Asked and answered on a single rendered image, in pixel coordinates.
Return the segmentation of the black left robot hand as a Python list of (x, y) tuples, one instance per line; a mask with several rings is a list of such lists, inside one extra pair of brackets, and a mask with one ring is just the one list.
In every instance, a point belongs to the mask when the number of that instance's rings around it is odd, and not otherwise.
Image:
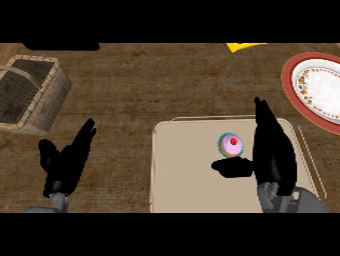
[(90, 118), (73, 143), (63, 150), (58, 150), (51, 140), (41, 140), (41, 165), (47, 171), (45, 197), (51, 197), (57, 193), (70, 196), (76, 191), (95, 134), (95, 121)]

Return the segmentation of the red rimmed floral plate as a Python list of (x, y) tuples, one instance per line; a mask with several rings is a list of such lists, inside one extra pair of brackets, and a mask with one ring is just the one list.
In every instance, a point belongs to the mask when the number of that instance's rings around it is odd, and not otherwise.
[(283, 67), (283, 88), (307, 119), (340, 135), (340, 57), (307, 52)]

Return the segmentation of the pink frosted cupcake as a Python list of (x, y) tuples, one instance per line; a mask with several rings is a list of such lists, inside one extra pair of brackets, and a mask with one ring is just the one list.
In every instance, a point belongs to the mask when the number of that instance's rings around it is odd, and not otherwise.
[(227, 132), (218, 139), (218, 149), (225, 158), (233, 158), (245, 153), (245, 141), (236, 133)]

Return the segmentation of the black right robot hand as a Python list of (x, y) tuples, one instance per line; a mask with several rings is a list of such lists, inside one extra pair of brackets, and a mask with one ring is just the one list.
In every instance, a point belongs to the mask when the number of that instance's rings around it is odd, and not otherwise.
[(268, 102), (255, 98), (256, 131), (253, 159), (240, 156), (216, 160), (212, 168), (225, 178), (256, 175), (258, 184), (279, 183), (280, 196), (290, 196), (298, 183), (298, 162), (293, 143), (279, 123)]

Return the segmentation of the black appliance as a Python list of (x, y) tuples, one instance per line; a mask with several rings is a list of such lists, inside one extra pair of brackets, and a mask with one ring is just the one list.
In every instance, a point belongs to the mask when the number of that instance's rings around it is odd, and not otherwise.
[(25, 46), (33, 51), (98, 51), (98, 43), (26, 43)]

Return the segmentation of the wicker basket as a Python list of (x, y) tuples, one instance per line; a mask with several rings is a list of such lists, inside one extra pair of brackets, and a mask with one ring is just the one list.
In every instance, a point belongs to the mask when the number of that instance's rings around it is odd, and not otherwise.
[(16, 55), (0, 65), (0, 130), (44, 136), (70, 88), (72, 81), (57, 58)]

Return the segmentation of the beige tray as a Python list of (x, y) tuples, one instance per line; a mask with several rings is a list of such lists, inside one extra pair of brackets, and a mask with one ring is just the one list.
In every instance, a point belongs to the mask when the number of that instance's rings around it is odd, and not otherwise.
[(256, 178), (225, 178), (212, 169), (224, 158), (218, 140), (224, 133), (245, 142), (243, 157), (253, 157), (256, 120), (233, 116), (227, 120), (162, 122), (153, 132), (152, 197), (154, 213), (259, 213)]

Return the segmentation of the yellow object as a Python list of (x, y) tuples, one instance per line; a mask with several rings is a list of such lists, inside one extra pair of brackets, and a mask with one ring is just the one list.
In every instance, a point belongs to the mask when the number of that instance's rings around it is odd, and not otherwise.
[(255, 47), (255, 46), (261, 46), (261, 43), (228, 43), (227, 44), (230, 51), (233, 53), (236, 53), (237, 51)]

